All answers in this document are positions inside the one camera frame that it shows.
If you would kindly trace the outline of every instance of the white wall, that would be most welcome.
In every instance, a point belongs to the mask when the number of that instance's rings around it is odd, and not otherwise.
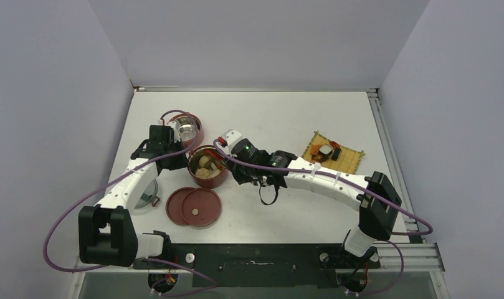
[[[135,85],[374,88],[428,0],[89,0]]]
[[[107,180],[132,98],[87,1],[0,1],[0,298],[64,298],[42,259],[47,230]],[[77,222],[52,239],[73,266]]]
[[[504,298],[504,1],[431,0],[379,93],[452,298]]]

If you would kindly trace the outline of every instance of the red lid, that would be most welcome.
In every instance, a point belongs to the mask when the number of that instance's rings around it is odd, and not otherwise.
[[[182,203],[182,217],[189,224],[204,227],[221,214],[221,199],[213,190],[198,188],[191,191]]]
[[[184,187],[173,192],[166,202],[166,213],[169,219],[176,225],[187,225],[188,223],[182,217],[182,203],[184,198],[195,188]]]

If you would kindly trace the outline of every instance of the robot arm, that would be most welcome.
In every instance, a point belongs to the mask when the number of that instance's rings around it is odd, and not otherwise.
[[[94,206],[85,206],[79,212],[79,255],[83,263],[128,267],[135,259],[157,257],[163,253],[168,242],[166,234],[156,231],[136,234],[130,212],[162,169],[174,170],[188,165],[185,154],[147,162],[182,149],[173,124],[150,126],[149,139],[131,155],[124,172],[131,174],[114,185]],[[106,227],[110,227],[110,232],[102,231]]]
[[[346,174],[324,168],[319,163],[309,163],[303,158],[284,151],[268,154],[264,150],[258,150],[248,139],[243,138],[235,130],[227,131],[221,139],[222,144],[228,146],[230,153],[239,161],[270,168],[280,168],[280,171],[254,169],[228,161],[227,164],[232,175],[239,184],[274,185],[276,190],[279,187],[305,189],[340,201],[358,211],[359,223],[351,229],[343,244],[343,248],[348,253],[355,257],[363,257],[374,241],[389,240],[391,237],[391,231],[398,215],[396,210],[390,209],[389,206],[380,203],[372,196],[335,178],[316,174],[316,171],[319,170],[331,173],[336,177],[342,177],[400,206],[402,201],[385,174],[374,172],[371,177]],[[286,171],[287,168],[305,169],[311,171],[311,173]]]

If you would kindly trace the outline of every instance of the table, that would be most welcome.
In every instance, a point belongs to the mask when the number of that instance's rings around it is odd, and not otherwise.
[[[240,131],[258,149],[284,150],[300,156],[313,132],[354,150],[363,150],[357,174],[389,175],[367,93],[364,92],[136,92],[111,171],[124,172],[129,157],[148,137],[149,126],[172,109],[191,112],[204,126],[203,145],[228,129]],[[280,189],[277,202],[263,206],[259,188],[239,186],[231,176],[215,189],[222,202],[219,219],[209,227],[173,224],[165,200],[178,188],[197,187],[187,169],[164,170],[158,177],[162,203],[132,213],[136,233],[163,231],[174,243],[339,243],[358,225],[358,213],[333,199],[302,190]],[[273,190],[262,191],[265,200]],[[405,232],[400,214],[394,231]],[[394,235],[394,242],[409,238]]]

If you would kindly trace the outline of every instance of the black bracket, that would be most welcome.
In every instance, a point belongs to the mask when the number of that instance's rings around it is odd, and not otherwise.
[[[365,180],[368,182],[368,190],[397,206],[402,204],[402,199],[385,174],[375,171],[373,176],[366,176]],[[376,240],[389,240],[398,211],[367,193],[360,194],[356,198],[361,201],[358,222],[360,230]]]
[[[171,244],[169,261],[192,268],[185,256],[194,254],[195,270],[213,278],[220,287],[294,287],[316,285],[334,288],[325,275],[320,254],[330,255],[329,270],[354,270],[365,265],[376,252],[372,247],[364,257],[356,258],[342,252],[341,244]],[[379,268],[379,262],[368,261],[369,268]],[[161,263],[137,260],[135,269],[170,268]],[[210,282],[194,277],[193,287],[207,287]]]
[[[100,232],[110,224],[110,233]],[[79,258],[83,263],[129,267],[138,239],[129,211],[85,206],[78,215]]]
[[[164,154],[176,153],[184,149],[182,142],[174,141],[174,131],[170,126],[152,125],[149,127],[149,139],[145,139],[131,154],[131,159],[154,159]],[[175,170],[188,166],[186,153],[156,162],[158,174],[162,169]]]

